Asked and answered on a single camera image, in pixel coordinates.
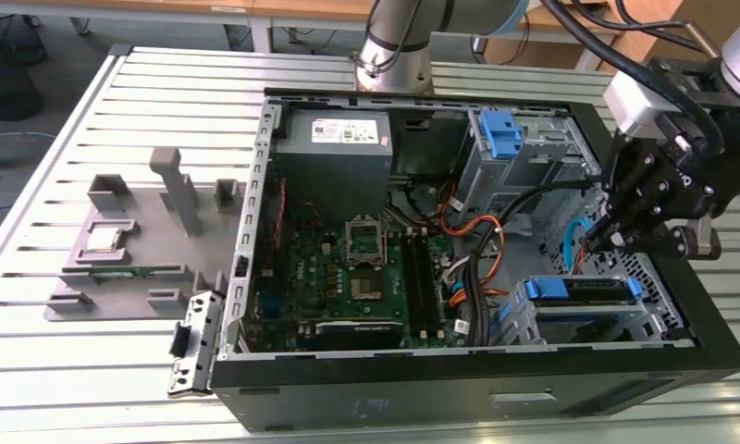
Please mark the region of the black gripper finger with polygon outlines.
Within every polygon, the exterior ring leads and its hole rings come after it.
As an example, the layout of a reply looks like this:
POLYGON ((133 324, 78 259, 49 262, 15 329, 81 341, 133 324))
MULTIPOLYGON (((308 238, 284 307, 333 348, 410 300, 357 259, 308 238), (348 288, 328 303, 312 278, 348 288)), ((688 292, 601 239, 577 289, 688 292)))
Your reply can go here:
POLYGON ((603 216, 587 231, 584 249, 591 253, 649 253, 664 232, 653 211, 669 191, 669 182, 659 173, 663 157, 655 142, 621 133, 611 148, 600 183, 603 216))
POLYGON ((611 245, 625 253, 644 253, 685 260, 716 260, 721 255, 713 219, 704 216, 683 225, 668 227, 663 223, 651 228, 633 228, 616 232, 611 245))

